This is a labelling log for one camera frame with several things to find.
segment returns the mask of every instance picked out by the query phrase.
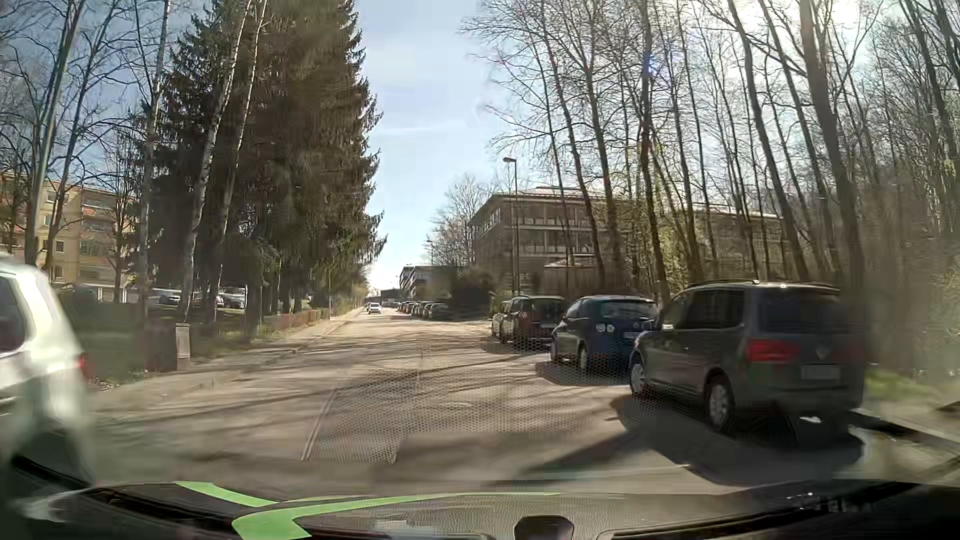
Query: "car hood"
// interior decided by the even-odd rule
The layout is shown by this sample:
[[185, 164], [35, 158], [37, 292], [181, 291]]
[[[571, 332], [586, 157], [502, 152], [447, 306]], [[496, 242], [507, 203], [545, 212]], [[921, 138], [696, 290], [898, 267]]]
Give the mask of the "car hood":
[[25, 505], [35, 519], [78, 528], [77, 538], [175, 537], [293, 540], [314, 537], [512, 538], [525, 516], [562, 515], [579, 538], [605, 531], [713, 528], [795, 512], [864, 504], [915, 484], [876, 480], [791, 482], [726, 495], [631, 495], [490, 491], [412, 495], [323, 494], [284, 500], [210, 482], [178, 481], [97, 487]]

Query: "apartment building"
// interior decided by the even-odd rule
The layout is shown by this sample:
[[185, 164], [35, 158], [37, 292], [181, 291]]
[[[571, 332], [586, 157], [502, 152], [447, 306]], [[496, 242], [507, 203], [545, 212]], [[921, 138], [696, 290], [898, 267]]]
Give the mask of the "apartment building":
[[[6, 227], [4, 227], [3, 243], [7, 246], [9, 235], [10, 215], [10, 179], [2, 181], [3, 201], [7, 209]], [[116, 253], [113, 238], [117, 214], [117, 194], [94, 187], [78, 186], [66, 193], [64, 201], [62, 228], [57, 233], [54, 245], [48, 245], [46, 240], [50, 231], [50, 224], [54, 215], [54, 200], [56, 198], [56, 183], [47, 183], [41, 192], [40, 223], [37, 233], [40, 237], [41, 251], [37, 257], [37, 264], [42, 265], [48, 250], [54, 250], [54, 267], [50, 272], [50, 279], [57, 283], [81, 283], [97, 291], [98, 298], [103, 302], [112, 302], [115, 271], [111, 259]], [[17, 226], [13, 235], [12, 253], [23, 259], [24, 233], [26, 216], [24, 208], [18, 210]], [[126, 286], [130, 276], [121, 275], [121, 285]], [[127, 291], [122, 290], [122, 302], [132, 301], [126, 298]]]

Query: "car wheel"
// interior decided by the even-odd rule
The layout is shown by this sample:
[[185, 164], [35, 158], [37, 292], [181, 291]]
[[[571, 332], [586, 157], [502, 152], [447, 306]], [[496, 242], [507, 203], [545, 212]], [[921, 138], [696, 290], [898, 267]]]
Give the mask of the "car wheel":
[[581, 345], [577, 349], [577, 367], [580, 368], [580, 371], [586, 373], [593, 368], [592, 363], [590, 362], [590, 354], [587, 352], [587, 346]]
[[735, 402], [730, 382], [724, 376], [710, 379], [705, 393], [704, 409], [707, 421], [717, 431], [728, 432], [735, 413]]
[[638, 398], [645, 398], [653, 394], [653, 389], [647, 379], [647, 366], [643, 357], [633, 351], [630, 353], [630, 391]]

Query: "rear windshield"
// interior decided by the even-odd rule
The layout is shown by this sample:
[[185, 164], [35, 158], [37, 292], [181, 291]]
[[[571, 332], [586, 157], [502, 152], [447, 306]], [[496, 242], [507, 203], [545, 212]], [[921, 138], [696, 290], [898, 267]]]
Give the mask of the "rear windshield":
[[848, 333], [851, 325], [836, 293], [779, 289], [763, 292], [760, 329], [775, 333]]
[[535, 321], [559, 321], [566, 312], [566, 302], [559, 299], [535, 298], [530, 305]]
[[617, 300], [600, 304], [600, 317], [604, 319], [653, 319], [657, 306], [649, 302]]

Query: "green stripe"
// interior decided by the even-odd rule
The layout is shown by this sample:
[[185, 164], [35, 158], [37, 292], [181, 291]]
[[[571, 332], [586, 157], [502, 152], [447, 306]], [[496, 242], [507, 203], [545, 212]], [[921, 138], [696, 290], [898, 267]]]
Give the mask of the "green stripe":
[[359, 499], [361, 497], [370, 497], [370, 495], [323, 495], [320, 497], [305, 497], [303, 499], [293, 499], [284, 501], [285, 503], [310, 503], [313, 501], [336, 501], [337, 499]]
[[214, 485], [211, 482], [189, 482], [189, 481], [179, 481], [175, 482], [176, 485], [180, 487], [185, 487], [191, 491], [196, 491], [197, 493], [203, 493], [210, 497], [215, 497], [222, 501], [229, 501], [231, 503], [242, 504], [243, 506], [252, 506], [254, 508], [259, 508], [260, 506], [269, 506], [271, 504], [276, 504], [276, 501], [270, 501], [267, 499], [260, 499], [258, 497], [253, 497], [250, 495], [244, 495], [243, 493], [237, 493], [236, 491], [230, 491], [224, 489], [217, 485]]
[[233, 520], [233, 529], [243, 540], [298, 540], [309, 538], [311, 534], [294, 520], [307, 516], [319, 516], [333, 512], [346, 512], [388, 504], [418, 503], [446, 497], [478, 496], [478, 495], [559, 495], [559, 493], [531, 493], [531, 492], [479, 492], [479, 493], [437, 493], [433, 495], [411, 495], [404, 497], [383, 497], [379, 499], [365, 499], [361, 501], [346, 501], [343, 503], [310, 504], [308, 506], [294, 506], [292, 508], [277, 508], [263, 510], [240, 516]]

